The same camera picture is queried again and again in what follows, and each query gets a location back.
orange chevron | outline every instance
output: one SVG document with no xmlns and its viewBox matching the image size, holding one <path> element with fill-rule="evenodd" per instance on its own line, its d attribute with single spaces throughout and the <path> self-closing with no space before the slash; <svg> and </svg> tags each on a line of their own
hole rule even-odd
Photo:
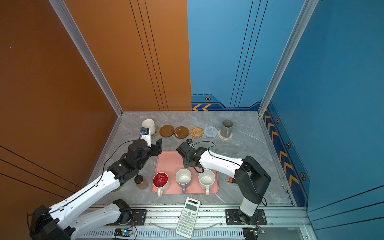
<svg viewBox="0 0 384 240">
<path fill-rule="evenodd" d="M 209 106 L 211 106 L 211 104 L 208 104 L 207 106 L 203 107 L 203 110 L 204 110 L 204 111 L 208 111 L 208 110 L 207 110 L 207 107 L 209 107 Z"/>
<path fill-rule="evenodd" d="M 280 151 L 280 162 L 281 162 L 281 156 L 282 156 L 282 155 L 288 157 L 287 154 L 286 154 L 285 152 Z"/>
<path fill-rule="evenodd" d="M 279 135 L 277 134 L 277 132 L 272 131 L 272 142 L 273 142 L 273 136 L 274 136 L 274 135 L 279 136 Z"/>
<path fill-rule="evenodd" d="M 192 110 L 198 111 L 196 108 L 200 107 L 201 104 L 196 105 Z"/>
<path fill-rule="evenodd" d="M 292 188 L 292 180 L 294 180 L 295 182 L 297 182 L 297 184 L 299 184 L 299 181 L 292 175 L 289 175 L 289 186 Z"/>
<path fill-rule="evenodd" d="M 270 132 L 271 126 L 274 127 L 274 125 L 272 123 L 268 123 L 268 132 Z"/>
<path fill-rule="evenodd" d="M 265 116 L 265 125 L 266 125 L 266 119 L 271 118 L 271 116 Z"/>
<path fill-rule="evenodd" d="M 292 166 L 290 164 L 288 164 L 287 162 L 284 163 L 284 172 L 285 174 L 287 174 L 287 167 L 289 167 L 290 169 L 293 170 Z"/>
</svg>

black mounting plate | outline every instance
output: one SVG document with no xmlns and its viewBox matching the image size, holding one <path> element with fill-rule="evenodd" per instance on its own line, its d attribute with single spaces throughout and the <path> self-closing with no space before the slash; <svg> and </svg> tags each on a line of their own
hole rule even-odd
<svg viewBox="0 0 384 240">
<path fill-rule="evenodd" d="M 226 209 L 225 217 L 227 219 L 227 225 L 244 225 L 240 221 L 239 214 L 237 213 L 238 209 Z M 267 225 L 266 217 L 263 209 L 256 209 L 255 214 L 257 217 L 257 223 L 259 225 Z"/>
<path fill-rule="evenodd" d="M 135 225 L 136 226 L 143 226 L 144 225 L 144 222 L 145 222 L 145 219 L 146 219 L 146 216 L 147 216 L 147 210 L 146 209 L 132 209 L 132 213 L 133 213 L 133 216 L 135 217 Z M 120 225 L 118 223 L 110 223 L 110 224 L 107 224 L 107 226 L 116 226 L 116 225 Z M 124 225 L 121 225 L 122 227 L 124 226 L 131 226 L 132 225 L 132 219 L 130 219 L 126 224 Z"/>
</svg>

wooden coaster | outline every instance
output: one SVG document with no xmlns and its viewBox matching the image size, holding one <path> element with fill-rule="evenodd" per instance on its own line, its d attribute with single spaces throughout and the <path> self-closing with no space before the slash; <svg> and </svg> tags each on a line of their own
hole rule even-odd
<svg viewBox="0 0 384 240">
<path fill-rule="evenodd" d="M 200 127 L 193 127 L 189 130 L 189 135 L 192 138 L 201 138 L 204 135 L 204 130 Z"/>
<path fill-rule="evenodd" d="M 160 132 L 160 131 L 159 131 L 159 127 L 156 126 L 155 134 L 151 135 L 151 139 L 154 139 L 155 136 L 159 135 L 159 132 Z"/>
<path fill-rule="evenodd" d="M 180 138 L 180 139 L 186 138 L 188 136 L 188 134 L 189 134 L 188 128 L 183 127 L 183 126 L 177 127 L 175 129 L 175 133 L 174 133 L 175 137 Z"/>
<path fill-rule="evenodd" d="M 170 137 L 175 132 L 175 129 L 171 125 L 164 125 L 160 128 L 160 135 L 163 137 Z"/>
</svg>

mug with purple handle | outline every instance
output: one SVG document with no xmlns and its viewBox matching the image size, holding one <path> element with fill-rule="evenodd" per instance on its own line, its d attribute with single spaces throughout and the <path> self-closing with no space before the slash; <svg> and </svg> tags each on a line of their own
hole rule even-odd
<svg viewBox="0 0 384 240">
<path fill-rule="evenodd" d="M 192 174 L 186 169 L 180 169 L 176 173 L 176 182 L 183 188 L 183 194 L 185 194 L 185 189 L 189 186 L 191 182 Z"/>
</svg>

white calculator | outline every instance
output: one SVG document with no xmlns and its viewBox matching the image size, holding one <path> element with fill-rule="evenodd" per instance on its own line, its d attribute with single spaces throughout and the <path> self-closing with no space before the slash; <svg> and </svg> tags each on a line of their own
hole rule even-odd
<svg viewBox="0 0 384 240">
<path fill-rule="evenodd" d="M 176 234 L 186 238 L 191 238 L 199 207 L 199 200 L 187 197 L 183 211 L 180 215 L 179 223 L 177 224 Z"/>
</svg>

